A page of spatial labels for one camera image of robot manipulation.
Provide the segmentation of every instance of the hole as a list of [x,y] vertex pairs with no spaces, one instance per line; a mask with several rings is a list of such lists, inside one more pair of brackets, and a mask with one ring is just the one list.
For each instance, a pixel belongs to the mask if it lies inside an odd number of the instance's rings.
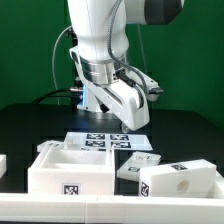
[[177,186],[177,192],[179,194],[183,194],[188,190],[188,188],[189,188],[189,182],[184,180],[180,182],[179,185]]

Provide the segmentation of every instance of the black tabletop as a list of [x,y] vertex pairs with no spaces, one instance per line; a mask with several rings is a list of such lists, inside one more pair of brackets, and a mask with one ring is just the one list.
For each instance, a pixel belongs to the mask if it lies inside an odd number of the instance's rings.
[[[161,164],[206,159],[224,175],[224,133],[199,114],[152,110],[151,121],[130,134],[148,136]],[[0,111],[0,154],[7,155],[7,173],[0,192],[27,192],[27,169],[37,156],[37,145],[63,141],[67,132],[121,133],[119,120],[97,120],[77,115],[70,106],[15,104]],[[116,151],[118,169],[131,155]],[[116,179],[115,194],[137,195],[138,183]]]

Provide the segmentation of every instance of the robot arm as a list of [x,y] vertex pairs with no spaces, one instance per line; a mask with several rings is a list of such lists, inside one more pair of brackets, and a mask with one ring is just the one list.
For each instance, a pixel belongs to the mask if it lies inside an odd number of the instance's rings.
[[[183,0],[120,1],[111,30],[110,54],[108,27],[115,3],[118,1],[68,0],[72,26],[78,38],[78,46],[70,53],[83,84],[97,102],[122,121],[123,131],[128,132],[149,122],[147,99],[156,100],[162,91],[158,83],[128,65],[129,42],[125,26],[128,22],[167,23],[174,14],[179,14]],[[156,13],[150,16],[148,10]]]

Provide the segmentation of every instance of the green wall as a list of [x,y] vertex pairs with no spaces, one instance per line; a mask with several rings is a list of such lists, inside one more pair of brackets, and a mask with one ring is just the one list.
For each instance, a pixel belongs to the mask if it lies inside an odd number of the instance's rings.
[[[146,72],[165,90],[154,108],[195,111],[224,129],[223,12],[223,0],[186,0],[168,26],[141,26]],[[0,1],[0,108],[54,90],[52,49],[68,25],[65,0]],[[131,63],[144,71],[137,26],[127,34]],[[57,52],[60,88],[73,83],[70,46],[64,38]]]

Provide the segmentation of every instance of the white block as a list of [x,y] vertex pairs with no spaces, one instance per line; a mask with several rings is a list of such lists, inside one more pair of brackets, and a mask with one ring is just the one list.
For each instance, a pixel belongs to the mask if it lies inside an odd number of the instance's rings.
[[6,172],[6,155],[0,155],[0,179]]
[[215,179],[216,166],[206,160],[142,168],[139,196],[205,198]]
[[216,172],[213,198],[224,199],[224,178],[218,172]]
[[113,195],[114,151],[45,148],[28,170],[29,193]]
[[140,177],[140,169],[144,167],[156,166],[159,164],[160,159],[160,155],[134,152],[131,158],[128,159],[117,171],[117,177],[138,182]]

